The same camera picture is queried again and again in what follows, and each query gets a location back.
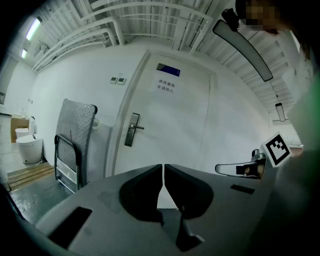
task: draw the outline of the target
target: wall switch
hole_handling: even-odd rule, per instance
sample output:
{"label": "wall switch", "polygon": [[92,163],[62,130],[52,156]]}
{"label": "wall switch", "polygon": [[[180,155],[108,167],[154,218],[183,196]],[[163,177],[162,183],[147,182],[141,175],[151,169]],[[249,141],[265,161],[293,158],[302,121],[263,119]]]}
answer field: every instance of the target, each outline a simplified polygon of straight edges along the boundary
{"label": "wall switch", "polygon": [[117,83],[117,81],[118,81],[118,78],[111,77],[110,84],[115,84],[115,83]]}
{"label": "wall switch", "polygon": [[125,79],[125,78],[119,78],[117,84],[118,84],[118,85],[124,85],[125,82],[126,82],[126,79]]}

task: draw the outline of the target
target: toilet bowl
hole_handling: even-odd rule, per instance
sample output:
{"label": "toilet bowl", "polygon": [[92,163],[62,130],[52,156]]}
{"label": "toilet bowl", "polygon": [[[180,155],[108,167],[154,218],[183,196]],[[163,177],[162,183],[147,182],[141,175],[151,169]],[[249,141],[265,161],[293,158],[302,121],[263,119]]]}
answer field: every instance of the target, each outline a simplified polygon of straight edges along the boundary
{"label": "toilet bowl", "polygon": [[15,134],[17,138],[21,138],[27,135],[32,135],[34,133],[35,133],[35,120],[32,117],[29,119],[29,128],[15,129]]}
{"label": "toilet bowl", "polygon": [[38,134],[30,134],[16,139],[16,144],[25,164],[41,161],[43,139]]}

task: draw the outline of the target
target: ceiling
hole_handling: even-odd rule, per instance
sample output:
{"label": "ceiling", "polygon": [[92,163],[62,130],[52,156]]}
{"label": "ceiling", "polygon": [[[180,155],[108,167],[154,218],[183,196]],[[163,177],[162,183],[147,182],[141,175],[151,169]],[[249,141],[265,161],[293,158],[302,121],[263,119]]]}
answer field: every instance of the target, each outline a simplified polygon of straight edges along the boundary
{"label": "ceiling", "polygon": [[[251,88],[272,120],[278,120],[276,103],[282,103],[286,115],[295,104],[289,87],[282,79],[291,66],[288,54],[277,37],[240,25],[239,32],[255,47],[273,74],[272,80],[264,82],[242,54],[215,35],[212,32],[214,24],[221,19],[225,8],[234,7],[234,2],[48,0],[24,23],[9,50],[20,56],[22,49],[26,49],[25,61],[39,72],[72,50],[94,44],[111,46],[110,34],[103,32],[103,29],[111,29],[111,33],[119,40],[115,23],[97,22],[116,17],[125,41],[133,37],[162,38],[172,41],[172,48],[177,51],[192,49],[191,54],[198,51],[217,60]],[[31,41],[28,41],[25,37],[36,17],[40,17],[42,22]]]}

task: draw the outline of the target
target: dark green floor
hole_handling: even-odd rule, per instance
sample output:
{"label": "dark green floor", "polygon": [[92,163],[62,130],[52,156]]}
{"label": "dark green floor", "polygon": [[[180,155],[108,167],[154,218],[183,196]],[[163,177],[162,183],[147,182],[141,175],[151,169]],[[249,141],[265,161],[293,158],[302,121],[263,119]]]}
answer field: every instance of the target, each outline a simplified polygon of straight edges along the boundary
{"label": "dark green floor", "polygon": [[72,194],[55,180],[54,175],[46,176],[10,192],[23,217],[33,225],[52,207]]}

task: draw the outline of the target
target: door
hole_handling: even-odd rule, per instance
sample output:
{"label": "door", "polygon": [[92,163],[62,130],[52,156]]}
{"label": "door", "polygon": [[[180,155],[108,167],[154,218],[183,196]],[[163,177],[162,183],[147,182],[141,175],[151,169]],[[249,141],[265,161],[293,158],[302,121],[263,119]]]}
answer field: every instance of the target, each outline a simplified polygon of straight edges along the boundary
{"label": "door", "polygon": [[[164,64],[179,76],[157,70]],[[152,54],[125,117],[114,174],[155,164],[197,169],[208,112],[210,74],[173,58]],[[126,137],[133,113],[139,114],[132,145]]]}

